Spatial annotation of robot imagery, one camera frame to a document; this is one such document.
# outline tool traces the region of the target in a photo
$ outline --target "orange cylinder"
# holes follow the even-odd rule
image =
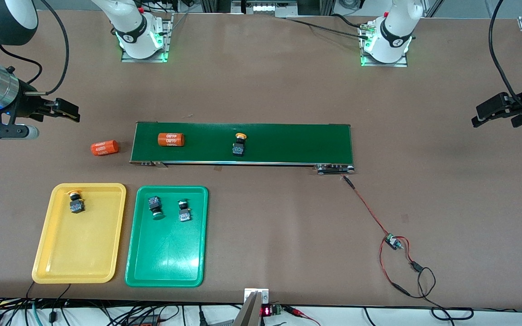
[[[120,151],[120,147],[118,146],[118,142],[115,140],[108,140],[107,142],[99,142],[92,144],[90,146],[90,150],[92,154],[95,156],[102,156],[108,154],[118,153]]]
[[[160,146],[184,146],[184,134],[163,132],[158,134],[158,144]]]

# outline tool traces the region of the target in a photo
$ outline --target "robotic arm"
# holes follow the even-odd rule
[[[106,13],[123,49],[132,58],[148,58],[164,45],[162,19],[140,13],[133,0],[91,0]],[[0,0],[0,45],[24,45],[38,26],[33,0]],[[0,139],[34,139],[35,126],[15,124],[16,118],[42,122],[44,116],[79,122],[78,107],[63,99],[42,99],[37,90],[19,80],[14,68],[0,66]],[[9,115],[4,123],[2,115]]]
[[[37,30],[38,17],[32,0],[0,0],[0,45],[23,45]],[[16,118],[43,121],[44,116],[79,122],[78,107],[63,99],[48,101],[28,96],[36,89],[13,75],[13,67],[0,66],[0,139],[35,139],[35,126],[15,124]],[[4,123],[2,115],[9,115]]]
[[[422,17],[420,0],[393,0],[390,11],[368,22],[364,51],[382,63],[394,63],[408,51],[412,32]]]

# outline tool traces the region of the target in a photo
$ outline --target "green conveyor belt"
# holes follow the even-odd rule
[[[183,133],[183,147],[162,147],[160,133]],[[247,135],[243,157],[235,134]],[[353,165],[349,125],[187,124],[137,122],[131,163],[222,165]]]

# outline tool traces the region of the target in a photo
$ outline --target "green tray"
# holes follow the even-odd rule
[[[161,132],[183,133],[184,147],[162,147]],[[247,135],[235,157],[235,134]],[[137,122],[130,163],[226,165],[353,165],[349,125],[192,124]]]
[[[148,199],[158,196],[164,218],[155,221]],[[136,195],[126,284],[186,287],[203,282],[209,191],[203,186],[143,186]],[[188,200],[192,220],[179,220],[178,200]]]

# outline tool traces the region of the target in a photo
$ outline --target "brown table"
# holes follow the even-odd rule
[[[357,41],[267,16],[193,14],[174,31],[167,64],[123,64],[101,12],[62,11],[71,61],[54,94],[82,121],[46,118],[33,141],[0,141],[0,297],[22,297],[49,195],[63,182],[128,188],[118,266],[104,284],[66,297],[240,302],[246,287],[271,300],[316,305],[427,306],[392,288],[377,263],[382,231],[339,176],[308,168],[128,163],[137,120],[352,125],[354,184],[385,227],[407,236],[432,268],[444,306],[522,308],[522,127],[473,129],[474,107],[504,90],[487,47],[487,20],[425,19],[408,68],[361,67]],[[40,61],[35,86],[60,76],[60,29],[40,13],[17,54]],[[352,32],[339,19],[312,22]],[[498,21],[495,47],[522,91],[522,32]],[[33,66],[0,53],[27,80]],[[116,139],[122,152],[94,157]],[[124,271],[136,190],[201,184],[210,190],[205,280],[195,289],[130,288]],[[384,252],[394,281],[416,291],[403,252]],[[56,297],[64,285],[36,285]]]

